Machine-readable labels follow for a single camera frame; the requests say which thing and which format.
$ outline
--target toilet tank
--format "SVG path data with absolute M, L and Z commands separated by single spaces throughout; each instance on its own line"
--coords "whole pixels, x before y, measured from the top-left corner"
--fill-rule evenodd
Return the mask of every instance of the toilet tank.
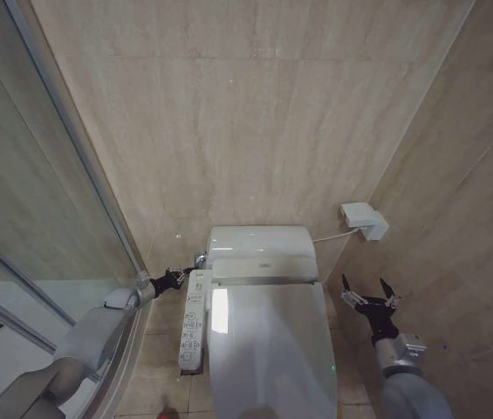
M 318 279 L 312 238 L 301 225 L 213 227 L 206 269 L 214 279 Z

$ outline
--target glass shower door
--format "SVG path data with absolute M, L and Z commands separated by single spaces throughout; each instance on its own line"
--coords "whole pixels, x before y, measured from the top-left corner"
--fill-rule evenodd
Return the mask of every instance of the glass shower door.
M 0 308 L 54 347 L 74 321 L 134 278 L 0 0 Z M 50 361 L 46 345 L 0 324 L 0 392 L 17 375 Z M 83 390 L 92 386 L 86 380 Z M 67 408 L 68 417 L 77 417 L 78 409 Z

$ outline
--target metal frame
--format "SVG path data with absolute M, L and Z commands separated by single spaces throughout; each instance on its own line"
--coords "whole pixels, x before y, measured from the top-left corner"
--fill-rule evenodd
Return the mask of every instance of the metal frame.
M 28 279 L 18 268 L 10 264 L 0 256 L 0 265 L 12 274 L 12 280 L 19 285 L 25 292 L 31 295 L 36 301 L 44 307 L 52 310 L 69 326 L 75 325 L 76 321 L 64 311 L 56 302 L 51 299 L 46 292 L 41 290 L 33 281 Z
M 49 354 L 54 354 L 56 345 L 2 306 L 0 306 L 0 323 L 19 333 Z
M 17 27 L 21 35 L 21 39 L 25 43 L 25 47 L 29 52 L 33 63 L 37 67 L 37 72 L 39 73 L 43 83 L 45 85 L 46 90 L 51 96 L 52 103 L 56 107 L 58 115 L 62 120 L 65 129 L 68 132 L 68 136 L 72 141 L 72 145 L 74 146 L 79 159 L 81 160 L 89 179 L 91 180 L 93 188 L 97 191 L 97 195 L 99 196 L 99 200 L 101 201 L 105 211 L 110 218 L 114 229 L 116 230 L 116 234 L 120 238 L 122 245 L 124 246 L 124 250 L 126 251 L 128 257 L 130 258 L 134 269 L 137 272 L 145 271 L 147 268 L 141 258 L 140 253 L 130 244 L 130 239 L 128 238 L 125 229 L 121 225 L 121 220 L 117 211 L 111 206 L 111 203 L 108 199 L 106 199 L 106 192 L 104 190 L 104 185 L 100 181 L 99 177 L 95 173 L 93 169 L 92 162 L 86 154 L 85 147 L 83 146 L 82 139 L 79 138 L 78 133 L 73 125 L 72 121 L 68 116 L 68 112 L 66 112 L 65 105 L 60 99 L 58 91 L 52 82 L 51 76 L 49 74 L 48 68 L 45 62 L 39 57 L 38 48 L 35 46 L 33 42 L 33 31 L 29 26 L 27 19 L 21 8 L 19 7 L 18 0 L 3 0 L 6 7 L 10 11 L 11 17 Z
M 135 312 L 120 338 L 113 362 L 102 382 L 101 389 L 87 406 L 82 419 L 112 419 L 134 371 L 143 341 L 151 305 Z

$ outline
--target floor tile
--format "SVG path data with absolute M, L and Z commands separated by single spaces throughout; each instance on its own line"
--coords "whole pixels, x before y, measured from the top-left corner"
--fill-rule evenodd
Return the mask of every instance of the floor tile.
M 158 299 L 151 301 L 146 334 L 180 333 L 186 305 L 187 283 L 188 281 L 180 290 L 167 290 Z
M 133 377 L 149 379 L 180 377 L 179 349 L 180 334 L 146 334 L 141 343 Z
M 151 415 L 170 407 L 186 412 L 190 391 L 190 377 L 137 378 L 133 377 L 116 413 L 123 415 Z
M 203 361 L 203 374 L 192 375 L 188 412 L 210 410 L 213 410 L 213 393 L 209 381 L 209 359 L 206 356 Z
M 157 414 L 170 407 L 188 411 L 191 379 L 180 377 L 180 335 L 146 334 L 118 415 Z
M 159 415 L 116 416 L 116 419 L 217 419 L 215 412 L 175 413 Z
M 338 412 L 338 419 L 376 419 L 372 406 L 369 404 L 346 404 Z
M 332 332 L 332 344 L 337 368 L 338 403 L 369 404 L 366 388 L 345 336 Z

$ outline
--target gray robot arm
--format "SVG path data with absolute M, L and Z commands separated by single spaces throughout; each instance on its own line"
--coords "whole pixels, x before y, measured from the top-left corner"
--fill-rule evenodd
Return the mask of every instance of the gray robot arm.
M 364 314 L 373 331 L 372 344 L 384 378 L 382 405 L 390 419 L 452 419 L 442 393 L 422 378 L 419 368 L 427 346 L 419 335 L 400 333 L 391 320 L 399 298 L 380 279 L 387 299 L 361 297 L 343 275 L 341 298 Z

